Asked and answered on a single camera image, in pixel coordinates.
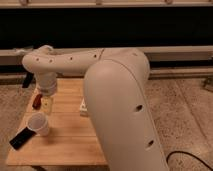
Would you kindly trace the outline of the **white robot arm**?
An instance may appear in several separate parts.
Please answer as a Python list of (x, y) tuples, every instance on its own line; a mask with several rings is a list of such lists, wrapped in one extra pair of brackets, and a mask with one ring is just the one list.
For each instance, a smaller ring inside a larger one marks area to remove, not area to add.
[(136, 48), (99, 48), (56, 54), (42, 46), (26, 54), (44, 95), (57, 90), (58, 73), (81, 76), (83, 97), (110, 171), (169, 171), (146, 101), (150, 65)]

